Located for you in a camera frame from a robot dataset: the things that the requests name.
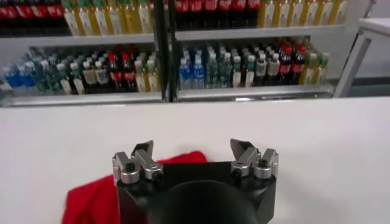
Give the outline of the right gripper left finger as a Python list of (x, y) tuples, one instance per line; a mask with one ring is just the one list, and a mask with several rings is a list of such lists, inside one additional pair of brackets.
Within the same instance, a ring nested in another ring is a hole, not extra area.
[(152, 159), (154, 141), (137, 144), (130, 156), (117, 152), (112, 158), (114, 184), (135, 184), (141, 177), (153, 182), (163, 179), (163, 166)]

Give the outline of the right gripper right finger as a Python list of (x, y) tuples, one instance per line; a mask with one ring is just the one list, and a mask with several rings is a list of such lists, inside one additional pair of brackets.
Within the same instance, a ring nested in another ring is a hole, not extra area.
[(235, 160), (231, 162), (231, 174), (238, 179), (254, 176), (267, 180), (278, 175), (279, 155), (274, 149), (261, 153), (251, 142), (238, 139), (230, 140)]

